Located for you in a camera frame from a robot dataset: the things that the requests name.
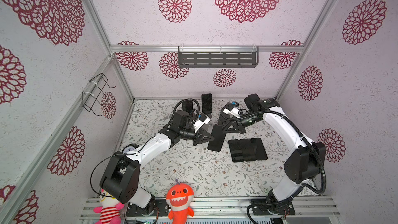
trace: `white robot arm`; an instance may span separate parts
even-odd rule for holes
[[[309,187],[308,183],[320,172],[323,172],[324,175],[323,161],[326,149],[322,143],[314,143],[303,135],[286,117],[274,99],[260,100],[254,94],[249,95],[245,99],[245,103],[249,108],[248,114],[241,116],[243,112],[247,111],[242,111],[238,108],[238,104],[233,102],[222,109],[227,116],[221,114],[218,124],[222,123],[225,126],[225,132],[245,133],[245,127],[264,120],[285,142],[290,151],[290,157],[285,163],[286,175],[271,191],[268,200],[275,203],[273,210],[277,212],[280,211],[277,204],[296,196],[304,185]],[[194,145],[214,140],[214,137],[202,129],[202,126],[210,121],[209,117],[201,114],[196,121],[193,121],[187,112],[175,111],[177,106],[174,108],[170,122],[155,137],[152,137],[143,146],[127,152],[127,155],[120,153],[120,156],[112,157],[109,161],[100,186],[120,202],[133,203],[146,213],[150,213],[153,209],[154,196],[138,187],[141,166],[173,147],[181,138],[193,140]],[[123,174],[120,169],[124,168],[126,171]]]

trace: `orange shark plush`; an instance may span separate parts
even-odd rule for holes
[[[193,217],[193,210],[189,207],[193,197],[192,188],[185,183],[177,184],[167,192],[166,202],[172,209],[169,219],[173,219],[173,224],[184,224],[188,215]]]

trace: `smartphone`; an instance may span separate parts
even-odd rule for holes
[[[191,113],[193,109],[193,102],[192,101],[184,101],[182,102],[182,110],[188,113]]]
[[[224,143],[226,133],[222,132],[224,129],[223,126],[219,126],[215,124],[213,126],[213,130],[211,131],[211,135],[214,137],[213,141],[210,141],[207,144],[207,149],[210,151],[219,152],[222,149],[222,145]]]
[[[205,114],[213,112],[213,95],[211,93],[202,94],[202,112]]]

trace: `cable tie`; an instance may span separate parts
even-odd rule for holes
[[[84,93],[89,93],[89,94],[91,94],[91,95],[92,95],[92,97],[94,97],[94,95],[93,95],[92,93],[90,93],[90,92],[86,92],[86,91],[84,91]]]

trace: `floral tablecloth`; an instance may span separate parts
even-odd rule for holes
[[[121,151],[128,144],[143,144],[154,136],[169,121],[178,101],[136,101]],[[231,101],[234,100],[213,100],[212,119],[208,126],[210,133],[221,108]],[[246,108],[243,100],[235,101]],[[140,186],[157,197],[164,197],[176,180],[191,185],[197,197],[267,195],[284,176],[283,164],[289,151],[265,121],[246,128],[246,131],[245,134],[227,134],[220,152],[207,150],[207,143],[193,146],[192,141],[181,139],[172,149],[141,168]],[[233,163],[227,141],[253,137],[262,139],[268,160]],[[313,194],[307,188],[301,192],[301,195]]]

